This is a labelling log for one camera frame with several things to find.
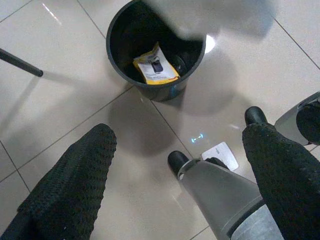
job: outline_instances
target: tile floor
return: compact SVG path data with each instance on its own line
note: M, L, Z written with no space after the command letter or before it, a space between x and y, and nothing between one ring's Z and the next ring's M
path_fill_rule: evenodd
M108 25L126 2L0 0L0 47L44 71L38 78L0 61L0 234L68 146L106 123L118 145L91 239L214 239L168 154L199 157L225 141L236 172L255 181L241 141L245 110L258 105L274 123L320 89L320 4L279 0L263 40L221 31L185 93L151 102L107 58Z

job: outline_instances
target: black chair leg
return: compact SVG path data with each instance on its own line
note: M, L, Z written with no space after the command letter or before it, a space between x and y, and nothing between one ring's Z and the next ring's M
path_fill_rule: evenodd
M0 59L20 68L22 70L25 70L33 75L36 75L38 77L42 77L44 74L44 72L42 70L40 70L39 68L23 61L22 59L12 55L11 53L9 53L1 48L0 48Z

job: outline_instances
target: black trash bin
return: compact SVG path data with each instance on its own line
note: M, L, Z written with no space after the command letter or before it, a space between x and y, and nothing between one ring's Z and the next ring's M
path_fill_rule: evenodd
M174 82L148 85L133 65L134 58L147 53L159 42L166 59L180 75ZM183 40L143 1L133 0L113 18L106 36L106 51L114 69L135 85L148 99L175 98L186 87L188 77L199 66L206 48L202 40Z

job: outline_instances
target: yellow package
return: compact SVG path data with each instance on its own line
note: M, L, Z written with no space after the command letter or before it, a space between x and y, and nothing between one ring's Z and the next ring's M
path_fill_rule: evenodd
M152 51L136 57L133 65L149 85L167 84L180 78L179 73L167 61L158 42Z

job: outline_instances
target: white card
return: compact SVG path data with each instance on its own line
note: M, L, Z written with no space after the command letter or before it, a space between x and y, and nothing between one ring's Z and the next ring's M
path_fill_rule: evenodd
M228 147L225 142L221 142L220 144L214 146L213 148L209 149L202 153L202 159L210 159L210 158L217 158L222 161L230 171L234 171L239 167L235 156L233 155L232 151Z

